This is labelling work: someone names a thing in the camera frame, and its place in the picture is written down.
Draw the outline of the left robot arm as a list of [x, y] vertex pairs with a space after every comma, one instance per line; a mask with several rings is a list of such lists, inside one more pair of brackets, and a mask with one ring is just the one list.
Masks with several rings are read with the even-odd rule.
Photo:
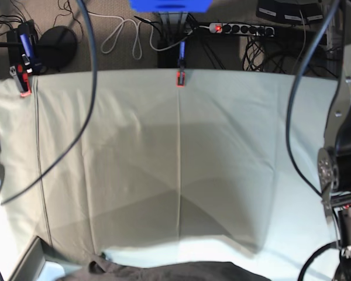
[[314, 36], [293, 81], [285, 120], [285, 142], [291, 162], [290, 125], [295, 94], [308, 63], [338, 9], [343, 12], [343, 59], [339, 81], [326, 119], [324, 145], [318, 152], [317, 169], [326, 219], [332, 221], [335, 241], [317, 249], [305, 262], [298, 280], [303, 280], [313, 261], [328, 249], [339, 251], [333, 280], [351, 280], [351, 1], [333, 1]]

